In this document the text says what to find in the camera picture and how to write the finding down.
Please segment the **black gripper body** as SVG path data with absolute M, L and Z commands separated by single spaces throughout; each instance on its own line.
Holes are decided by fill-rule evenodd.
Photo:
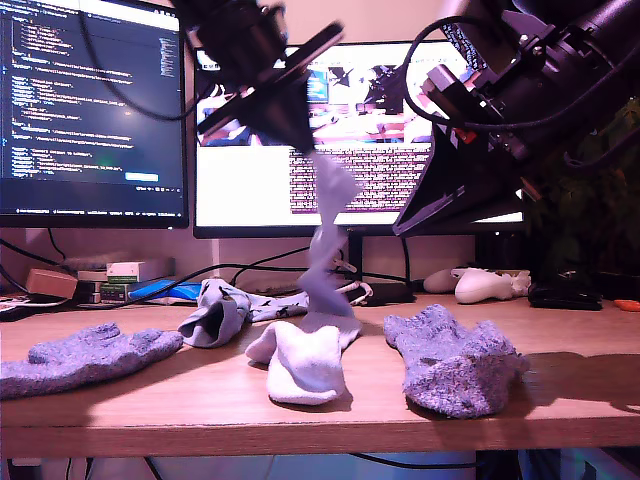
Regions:
M 203 19 L 196 36 L 208 57 L 215 61 L 226 79 L 247 93 L 233 96 L 197 126 L 200 135 L 210 135 L 237 120 L 250 127 L 249 100 L 256 90 L 278 92 L 294 80 L 309 78 L 313 60 L 343 38 L 344 26 L 334 21 L 302 44 L 286 53 L 287 29 L 284 6 L 261 7 L 257 4 L 218 4 Z
M 552 148 L 619 104 L 617 85 L 603 79 L 620 64 L 620 32 L 545 29 L 523 39 L 509 65 L 483 71 L 472 88 L 435 67 L 432 99 L 458 139 L 469 144 L 485 135 L 508 152 L 518 189 L 531 193 L 535 170 Z

